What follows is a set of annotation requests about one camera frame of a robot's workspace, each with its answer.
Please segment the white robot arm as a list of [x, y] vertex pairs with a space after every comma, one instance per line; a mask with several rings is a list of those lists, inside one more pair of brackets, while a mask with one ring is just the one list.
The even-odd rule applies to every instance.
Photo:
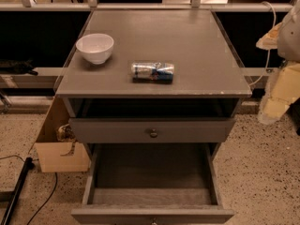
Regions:
[[256, 47], [277, 49], [278, 56], [284, 59], [283, 67], [268, 78], [258, 113], [259, 121], [270, 125], [300, 98], [300, 5], [292, 7], [280, 23], [257, 41]]

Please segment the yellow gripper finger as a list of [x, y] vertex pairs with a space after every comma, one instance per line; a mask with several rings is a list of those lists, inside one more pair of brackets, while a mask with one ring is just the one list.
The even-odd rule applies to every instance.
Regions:
[[256, 47], [262, 50], [274, 50], [278, 47], [278, 33], [281, 22], [272, 27], [256, 43]]
[[265, 125], [275, 123], [299, 98], [300, 64], [288, 62], [268, 78], [259, 107], [259, 122]]

